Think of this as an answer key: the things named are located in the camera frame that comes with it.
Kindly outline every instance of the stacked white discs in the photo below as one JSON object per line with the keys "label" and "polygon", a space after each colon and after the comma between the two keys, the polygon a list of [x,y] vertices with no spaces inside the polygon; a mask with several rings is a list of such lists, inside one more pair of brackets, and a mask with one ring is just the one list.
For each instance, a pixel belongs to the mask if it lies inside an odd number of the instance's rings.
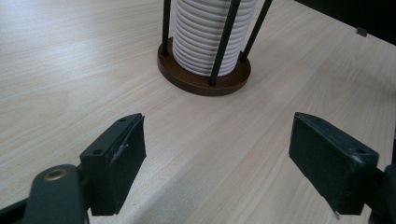
{"label": "stacked white discs", "polygon": [[[257,0],[242,0],[224,53],[219,77],[233,71]],[[173,54],[196,75],[210,76],[231,0],[177,0]]]}

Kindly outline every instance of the light wood surface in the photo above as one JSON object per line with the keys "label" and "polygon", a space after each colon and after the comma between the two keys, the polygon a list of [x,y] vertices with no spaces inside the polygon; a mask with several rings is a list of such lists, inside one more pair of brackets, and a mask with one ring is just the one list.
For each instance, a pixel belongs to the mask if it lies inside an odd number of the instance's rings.
{"label": "light wood surface", "polygon": [[379,152],[383,169],[396,119],[396,47],[275,0],[247,85],[202,97],[157,68],[162,7],[0,2],[0,207],[27,197],[44,169],[79,164],[113,121],[140,112],[148,156],[119,215],[92,223],[367,223],[367,207],[337,219],[293,164],[291,124],[296,111],[322,117]]}

